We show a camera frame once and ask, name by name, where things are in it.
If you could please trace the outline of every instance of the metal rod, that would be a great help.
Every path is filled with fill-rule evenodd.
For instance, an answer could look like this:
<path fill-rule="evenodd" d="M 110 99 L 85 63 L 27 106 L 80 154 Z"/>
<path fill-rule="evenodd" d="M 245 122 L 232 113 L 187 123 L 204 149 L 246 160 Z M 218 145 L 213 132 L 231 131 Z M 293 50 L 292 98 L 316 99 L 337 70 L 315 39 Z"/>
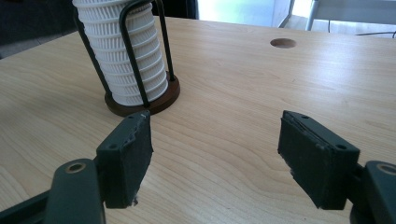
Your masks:
<path fill-rule="evenodd" d="M 111 94 L 112 94 L 111 90 L 107 85 L 105 75 L 103 75 L 103 72 L 102 72 L 102 69 L 100 68 L 99 62 L 96 60 L 95 53 L 93 52 L 93 49 L 91 48 L 90 40 L 85 35 L 84 24 L 79 20 L 78 10 L 76 8 L 74 10 L 74 21 L 78 28 L 78 33 L 81 36 L 82 42 L 84 43 L 85 49 L 87 49 L 88 54 L 90 55 L 91 61 L 93 63 L 93 67 L 95 67 L 96 73 L 98 74 L 99 79 L 102 82 L 103 88 L 105 88 L 106 94 L 108 96 L 111 96 Z"/>
<path fill-rule="evenodd" d="M 161 22 L 161 29 L 163 31 L 163 44 L 165 46 L 165 54 L 166 54 L 166 61 L 168 63 L 170 81 L 175 81 L 175 74 L 173 71 L 172 58 L 171 58 L 171 50 L 169 48 L 168 33 L 166 31 L 165 13 L 163 11 L 163 1 L 155 0 L 155 3 L 157 4 L 158 15 L 160 17 L 160 22 Z"/>
<path fill-rule="evenodd" d="M 143 85 L 143 81 L 142 81 L 142 77 L 140 76 L 140 71 L 139 71 L 139 67 L 137 65 L 137 61 L 136 61 L 136 57 L 134 56 L 134 48 L 132 47 L 132 43 L 130 41 L 130 37 L 128 34 L 128 29 L 126 27 L 126 18 L 128 16 L 128 13 L 136 8 L 136 7 L 140 7 L 143 6 L 145 4 L 150 3 L 149 0 L 143 0 L 143 1 L 133 1 L 132 3 L 130 3 L 128 6 L 126 6 L 121 14 L 120 14 L 120 31 L 122 34 L 122 39 L 124 41 L 125 44 L 125 48 L 126 51 L 128 53 L 129 56 L 129 61 L 131 62 L 131 66 L 134 70 L 134 78 L 136 80 L 137 83 L 137 87 L 139 88 L 140 91 L 140 96 L 142 97 L 142 101 L 143 101 L 143 106 L 144 107 L 149 107 L 149 100 L 145 91 L 145 86 Z"/>

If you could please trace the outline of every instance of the table surface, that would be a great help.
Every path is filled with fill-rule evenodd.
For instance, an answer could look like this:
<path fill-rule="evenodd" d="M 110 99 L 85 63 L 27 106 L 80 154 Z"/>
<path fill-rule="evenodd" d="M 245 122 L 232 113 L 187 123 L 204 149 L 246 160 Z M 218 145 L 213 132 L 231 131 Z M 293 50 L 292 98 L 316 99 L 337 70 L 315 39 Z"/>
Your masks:
<path fill-rule="evenodd" d="M 318 210 L 277 154 L 283 110 L 306 114 L 396 163 L 396 42 L 167 19 L 181 93 L 151 118 L 139 205 L 108 223 L 348 223 Z M 291 49 L 273 47 L 290 38 Z M 54 171 L 120 123 L 77 33 L 0 61 L 0 210 L 50 188 Z"/>

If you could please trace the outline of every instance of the wooden base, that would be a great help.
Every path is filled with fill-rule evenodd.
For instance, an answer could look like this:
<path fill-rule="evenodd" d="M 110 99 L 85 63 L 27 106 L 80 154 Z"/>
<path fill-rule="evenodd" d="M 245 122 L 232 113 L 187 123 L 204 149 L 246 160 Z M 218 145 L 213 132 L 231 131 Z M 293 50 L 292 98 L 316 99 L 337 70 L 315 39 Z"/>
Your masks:
<path fill-rule="evenodd" d="M 178 83 L 178 79 L 175 76 L 174 81 L 169 80 L 169 73 L 166 72 L 167 81 L 168 81 L 168 89 L 166 92 L 157 100 L 149 103 L 148 107 L 144 107 L 143 105 L 135 105 L 135 106 L 126 106 L 120 105 L 116 101 L 114 101 L 113 97 L 110 94 L 105 95 L 105 101 L 108 109 L 114 114 L 122 117 L 126 117 L 135 112 L 149 110 L 151 115 L 160 113 L 169 107 L 180 94 L 180 84 Z"/>

